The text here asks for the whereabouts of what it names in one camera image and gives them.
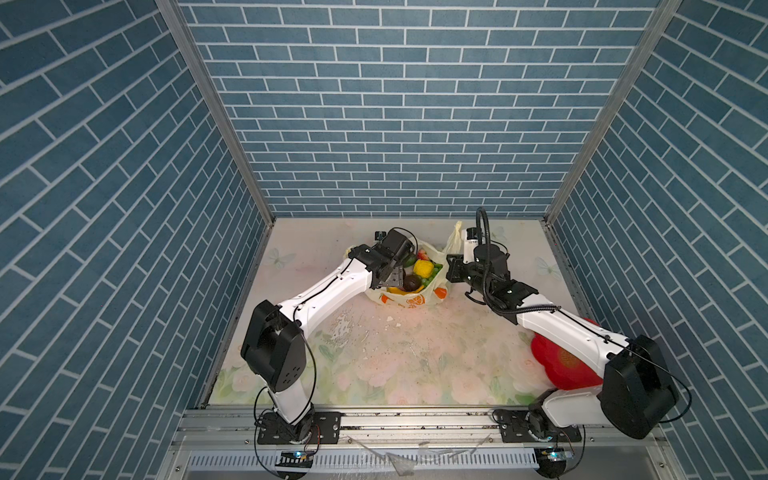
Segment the yellow plastic fruit-print bag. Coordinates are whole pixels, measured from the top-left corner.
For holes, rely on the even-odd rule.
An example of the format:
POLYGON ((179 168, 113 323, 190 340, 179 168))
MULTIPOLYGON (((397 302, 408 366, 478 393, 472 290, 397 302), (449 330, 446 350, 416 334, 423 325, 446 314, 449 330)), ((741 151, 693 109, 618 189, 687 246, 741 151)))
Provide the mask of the yellow plastic fruit-print bag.
POLYGON ((364 290, 380 305, 421 308, 442 302, 450 290, 449 261, 464 252, 463 224, 458 221, 444 246, 436 247, 404 227, 378 231, 372 246, 347 251, 349 258, 374 269, 364 290))

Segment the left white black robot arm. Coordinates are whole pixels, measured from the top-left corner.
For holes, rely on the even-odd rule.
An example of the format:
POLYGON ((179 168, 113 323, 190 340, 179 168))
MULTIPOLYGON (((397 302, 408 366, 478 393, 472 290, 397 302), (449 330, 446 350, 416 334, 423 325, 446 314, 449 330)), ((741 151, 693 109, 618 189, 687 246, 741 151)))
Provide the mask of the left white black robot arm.
POLYGON ((351 248, 338 268, 304 292, 277 304, 264 300, 253 309, 240 356, 265 382, 273 402, 265 421, 255 415, 258 428, 273 428, 281 441, 292 444, 320 437, 314 422, 315 391, 306 392, 300 383, 307 363, 317 364, 308 337, 353 297, 402 275, 405 261, 418 247, 408 230, 379 232, 374 245, 351 248))

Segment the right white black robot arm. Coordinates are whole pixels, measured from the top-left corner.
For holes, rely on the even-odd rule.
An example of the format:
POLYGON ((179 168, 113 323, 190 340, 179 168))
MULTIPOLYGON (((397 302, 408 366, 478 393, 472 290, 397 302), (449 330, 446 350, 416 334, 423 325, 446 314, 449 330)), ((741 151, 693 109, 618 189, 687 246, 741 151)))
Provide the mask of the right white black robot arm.
POLYGON ((542 395, 532 409, 551 426, 612 426, 643 439, 657 425, 676 421, 671 411, 679 400, 692 399, 654 340, 606 330, 513 279, 506 254, 495 244, 448 255, 447 279, 469 285, 496 315, 551 341, 599 378, 594 386, 542 395))

